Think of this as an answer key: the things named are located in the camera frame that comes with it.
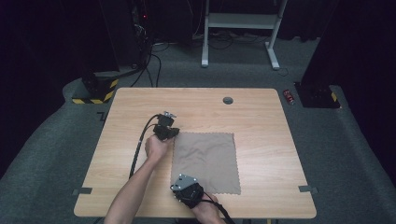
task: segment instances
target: gray cloth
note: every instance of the gray cloth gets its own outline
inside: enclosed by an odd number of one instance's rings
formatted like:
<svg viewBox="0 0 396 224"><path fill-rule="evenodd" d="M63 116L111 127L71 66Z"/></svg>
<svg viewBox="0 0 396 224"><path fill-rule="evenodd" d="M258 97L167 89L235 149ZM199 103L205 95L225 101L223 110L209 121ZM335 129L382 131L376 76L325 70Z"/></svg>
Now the gray cloth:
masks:
<svg viewBox="0 0 396 224"><path fill-rule="evenodd" d="M180 133L171 185L179 174L197 178L205 192L241 194L233 133Z"/></svg>

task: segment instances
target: wooden table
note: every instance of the wooden table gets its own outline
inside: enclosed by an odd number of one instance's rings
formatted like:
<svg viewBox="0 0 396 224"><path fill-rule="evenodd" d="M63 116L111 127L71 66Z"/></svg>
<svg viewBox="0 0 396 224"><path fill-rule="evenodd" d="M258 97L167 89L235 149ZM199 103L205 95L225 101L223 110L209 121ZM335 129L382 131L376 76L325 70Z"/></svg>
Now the wooden table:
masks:
<svg viewBox="0 0 396 224"><path fill-rule="evenodd" d="M233 103L223 103L232 97ZM128 180L139 135L151 116L177 115L173 127L191 133L234 133L241 195L217 194L232 218L312 218L316 215L279 96L271 89L121 88L94 152L75 214L104 217ZM144 145L136 170L146 158ZM137 217L193 217L169 189L173 151L148 183Z"/></svg>

